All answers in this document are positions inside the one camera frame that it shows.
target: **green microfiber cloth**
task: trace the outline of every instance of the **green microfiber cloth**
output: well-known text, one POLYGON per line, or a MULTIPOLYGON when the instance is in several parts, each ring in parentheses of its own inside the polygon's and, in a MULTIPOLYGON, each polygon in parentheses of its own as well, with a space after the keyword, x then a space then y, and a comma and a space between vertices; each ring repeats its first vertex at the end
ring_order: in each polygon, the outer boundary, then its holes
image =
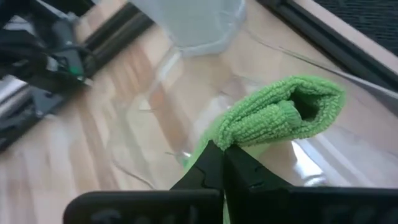
MULTIPOLYGON (((312 137, 334 122, 344 102, 341 88, 318 77, 289 77, 266 86, 214 120, 185 170, 194 165, 210 140, 222 150, 237 144, 257 159, 269 143, 312 137)), ((226 207, 224 212, 224 222, 229 223, 226 207)))

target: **wooden table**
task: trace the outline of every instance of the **wooden table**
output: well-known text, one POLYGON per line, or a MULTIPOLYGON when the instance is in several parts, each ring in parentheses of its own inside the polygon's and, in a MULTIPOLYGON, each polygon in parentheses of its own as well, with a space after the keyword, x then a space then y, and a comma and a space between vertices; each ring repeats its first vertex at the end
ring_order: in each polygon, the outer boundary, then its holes
MULTIPOLYGON (((226 52, 180 58, 153 26, 102 69, 93 86, 2 154, 0 223, 61 223, 66 205, 92 190, 168 189, 182 176, 182 152, 193 150, 217 114, 250 91, 303 73, 345 87, 346 107, 321 135, 275 144, 259 160, 296 185, 320 175, 328 185, 397 187, 398 119, 354 83, 266 47, 282 46, 339 69, 247 2, 248 18, 226 52)), ((122 4, 103 1, 93 8, 76 25, 79 39, 122 4)))

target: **light wood surface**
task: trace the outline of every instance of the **light wood surface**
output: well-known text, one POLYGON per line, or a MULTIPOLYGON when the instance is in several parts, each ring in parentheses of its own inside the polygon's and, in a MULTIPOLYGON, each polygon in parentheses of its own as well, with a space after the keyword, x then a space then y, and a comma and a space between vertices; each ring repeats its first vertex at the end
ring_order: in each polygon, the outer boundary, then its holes
MULTIPOLYGON (((95 76, 93 86, 0 156, 0 223, 61 223, 92 190, 169 189, 212 119, 251 91, 289 75, 339 83, 347 105, 324 133, 281 142, 259 160, 296 185, 398 186, 398 119, 352 82, 281 51, 338 69, 270 12, 248 0, 248 18, 226 52, 180 58, 151 27, 95 76), (263 44, 255 41, 261 39, 263 44)), ((103 1, 76 26, 80 40, 122 1, 103 1)))

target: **transparent plastic sheet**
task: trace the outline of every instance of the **transparent plastic sheet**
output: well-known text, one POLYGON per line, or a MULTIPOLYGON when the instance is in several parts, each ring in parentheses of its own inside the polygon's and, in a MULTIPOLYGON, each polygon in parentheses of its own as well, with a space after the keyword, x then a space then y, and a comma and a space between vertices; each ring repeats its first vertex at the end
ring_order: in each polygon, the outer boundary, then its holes
POLYGON ((294 185, 397 187, 397 117, 363 83, 267 45, 245 27, 220 55, 181 58, 175 48, 167 52, 148 90, 119 105, 109 143, 115 164, 146 189, 169 189, 215 117, 270 83, 304 74, 343 87, 343 111, 323 133, 272 144, 257 159, 294 185))

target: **microfiber cloth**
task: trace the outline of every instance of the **microfiber cloth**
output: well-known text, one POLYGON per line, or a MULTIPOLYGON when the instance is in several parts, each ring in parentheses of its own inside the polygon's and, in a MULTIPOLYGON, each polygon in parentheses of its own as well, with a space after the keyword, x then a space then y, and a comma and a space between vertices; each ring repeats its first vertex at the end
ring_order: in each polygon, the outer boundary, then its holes
POLYGON ((296 76, 273 83, 217 117, 203 133, 185 170, 194 165, 210 140, 223 151, 237 144, 257 159, 272 142, 312 137, 334 122, 344 102, 339 86, 318 77, 296 76))

